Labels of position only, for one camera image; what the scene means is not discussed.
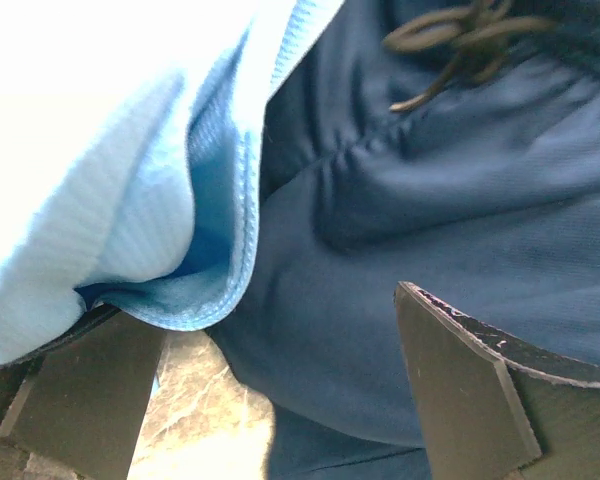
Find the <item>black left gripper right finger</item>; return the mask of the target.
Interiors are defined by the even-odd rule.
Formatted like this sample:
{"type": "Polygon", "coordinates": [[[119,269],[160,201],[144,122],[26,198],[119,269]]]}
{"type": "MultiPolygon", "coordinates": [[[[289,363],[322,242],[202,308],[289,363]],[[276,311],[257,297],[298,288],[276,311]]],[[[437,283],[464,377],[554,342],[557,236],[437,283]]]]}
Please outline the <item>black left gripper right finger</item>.
{"type": "Polygon", "coordinates": [[[557,355],[419,286],[397,324],[435,479],[600,479],[600,367],[557,355]]]}

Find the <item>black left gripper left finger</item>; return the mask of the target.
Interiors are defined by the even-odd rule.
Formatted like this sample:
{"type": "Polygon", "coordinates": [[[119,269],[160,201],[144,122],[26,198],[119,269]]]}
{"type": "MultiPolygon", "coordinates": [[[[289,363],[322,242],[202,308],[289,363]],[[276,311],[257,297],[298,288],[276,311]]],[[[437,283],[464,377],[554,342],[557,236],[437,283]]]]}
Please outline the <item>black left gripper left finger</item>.
{"type": "Polygon", "coordinates": [[[0,479],[124,479],[166,332],[108,305],[0,366],[0,479]]]}

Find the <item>navy blue shorts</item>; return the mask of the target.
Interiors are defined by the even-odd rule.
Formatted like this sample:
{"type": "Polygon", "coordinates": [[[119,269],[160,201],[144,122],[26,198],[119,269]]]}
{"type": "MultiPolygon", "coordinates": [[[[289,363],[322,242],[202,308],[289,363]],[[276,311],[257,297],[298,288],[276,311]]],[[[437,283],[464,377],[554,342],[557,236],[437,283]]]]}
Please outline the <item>navy blue shorts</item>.
{"type": "Polygon", "coordinates": [[[347,1],[269,102],[251,282],[209,329],[275,412],[270,479],[425,479],[393,293],[412,282],[540,348],[600,365],[600,1],[490,81],[383,38],[442,1],[347,1]]]}

